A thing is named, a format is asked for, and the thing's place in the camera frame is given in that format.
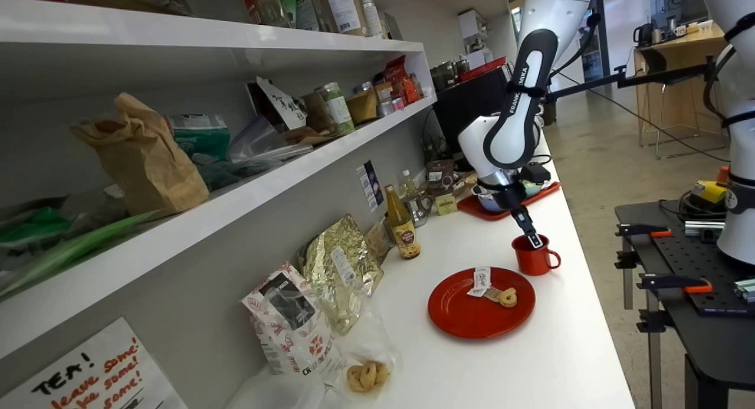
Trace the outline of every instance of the white shelf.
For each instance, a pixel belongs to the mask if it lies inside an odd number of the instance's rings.
[[[0,302],[0,358],[429,107],[424,98]]]
[[[0,103],[373,66],[421,43],[0,0]]]

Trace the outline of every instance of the gold foil bag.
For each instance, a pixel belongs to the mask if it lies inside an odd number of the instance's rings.
[[[345,335],[359,319],[359,293],[372,296],[383,277],[380,264],[354,218],[343,216],[300,253],[302,275],[323,305],[333,331]]]

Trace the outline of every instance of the handwritten sign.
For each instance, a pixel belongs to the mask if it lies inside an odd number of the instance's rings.
[[[0,409],[186,409],[124,318],[0,399]]]

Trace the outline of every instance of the yellow bottle label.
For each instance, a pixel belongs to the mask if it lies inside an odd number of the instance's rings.
[[[412,221],[407,221],[393,228],[393,237],[399,246],[399,254],[405,259],[415,258],[420,254],[420,244],[417,243],[417,234]]]

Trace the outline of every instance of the kettle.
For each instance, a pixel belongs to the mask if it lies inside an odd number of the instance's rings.
[[[427,223],[429,217],[429,210],[432,209],[432,198],[426,197],[422,194],[413,195],[411,197],[405,197],[402,200],[404,207],[412,216],[412,224],[415,228],[424,226]]]
[[[653,43],[653,24],[648,22],[634,29],[632,40],[638,46],[650,46]]]

